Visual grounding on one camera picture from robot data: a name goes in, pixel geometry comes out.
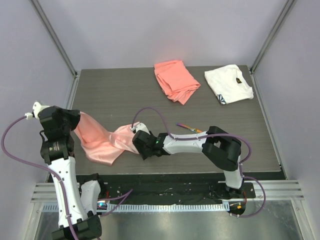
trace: pink cloth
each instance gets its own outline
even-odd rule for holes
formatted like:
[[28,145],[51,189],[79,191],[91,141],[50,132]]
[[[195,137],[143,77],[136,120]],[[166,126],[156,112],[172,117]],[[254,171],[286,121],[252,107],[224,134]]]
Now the pink cloth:
[[155,77],[168,99],[182,105],[201,86],[188,72],[181,60],[173,60],[154,65]]
[[90,161],[111,166],[124,150],[138,154],[132,143],[134,133],[130,130],[131,125],[109,132],[88,114],[80,112],[80,115],[74,132]]

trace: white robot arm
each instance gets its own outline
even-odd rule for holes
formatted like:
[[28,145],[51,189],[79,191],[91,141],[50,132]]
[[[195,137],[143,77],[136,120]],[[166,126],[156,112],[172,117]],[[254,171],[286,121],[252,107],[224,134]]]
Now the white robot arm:
[[[80,112],[35,102],[32,114],[43,127],[43,131],[40,132],[42,137],[40,154],[48,168],[55,171],[64,183],[70,220],[78,239],[89,240],[100,237],[102,228],[97,215],[97,201],[98,197],[104,197],[105,185],[97,173],[88,176],[80,183],[80,188],[76,179],[74,140],[70,133],[80,121]],[[52,175],[52,178],[59,208],[59,230],[52,233],[52,239],[73,239],[66,218],[66,206],[60,183],[55,176]]]
[[228,136],[201,138],[209,134],[226,134],[219,127],[211,126],[208,131],[196,134],[172,134],[173,138],[168,133],[160,133],[156,137],[143,123],[137,124],[131,130],[135,133],[132,142],[144,160],[154,155],[160,157],[178,153],[201,153],[223,170],[228,188],[239,190],[242,187],[243,178],[239,168],[241,142]]

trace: white enclosure panel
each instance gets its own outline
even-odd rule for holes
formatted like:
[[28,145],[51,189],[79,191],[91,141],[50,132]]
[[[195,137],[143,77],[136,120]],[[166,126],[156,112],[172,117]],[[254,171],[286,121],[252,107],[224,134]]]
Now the white enclosure panel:
[[256,72],[285,171],[289,178],[299,181],[318,236],[319,10],[318,0],[297,1]]
[[[2,0],[0,7],[0,135],[35,100],[65,106],[72,75],[28,0]],[[25,160],[43,164],[42,129],[23,120],[9,132],[5,145]],[[47,172],[8,158],[0,150],[0,239],[23,240],[30,201]]]
[[251,66],[286,0],[39,0],[77,70]]

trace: dark gray work surface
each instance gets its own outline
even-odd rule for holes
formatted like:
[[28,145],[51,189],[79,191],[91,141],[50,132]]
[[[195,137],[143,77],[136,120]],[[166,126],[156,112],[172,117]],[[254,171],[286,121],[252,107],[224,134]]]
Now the dark gray work surface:
[[[255,96],[228,105],[220,105],[208,86],[204,72],[218,66],[193,66],[187,69],[201,84],[185,105],[169,100],[160,88],[153,68],[118,68],[82,70],[73,109],[79,109],[95,118],[108,131],[130,124],[136,112],[152,106],[164,115],[170,131],[190,134],[191,131],[175,126],[183,123],[202,131],[218,126],[228,133],[246,138],[252,145],[252,156],[245,162],[245,172],[279,171],[280,167]],[[244,78],[253,86],[248,67],[240,66]],[[137,118],[154,135],[165,132],[164,125],[152,110],[143,111]],[[151,157],[143,161],[138,154],[124,152],[113,166],[89,161],[75,140],[76,174],[153,174],[153,173],[221,173],[203,154],[178,153],[171,156]],[[242,155],[247,154],[243,145]]]

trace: colorful tool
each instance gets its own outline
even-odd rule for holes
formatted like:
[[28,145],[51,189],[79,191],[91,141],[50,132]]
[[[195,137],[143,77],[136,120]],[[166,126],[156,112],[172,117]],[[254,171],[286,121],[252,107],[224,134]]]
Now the colorful tool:
[[184,125],[184,124],[182,124],[182,123],[178,123],[178,122],[177,122],[175,125],[177,125],[177,126],[179,126],[179,127],[182,127],[182,128],[184,128],[184,129],[188,129],[188,130],[190,130],[190,131],[192,131],[192,132],[194,132],[194,133],[197,133],[197,134],[202,133],[201,130],[199,130],[199,129],[197,129],[197,128],[189,127],[189,126]]

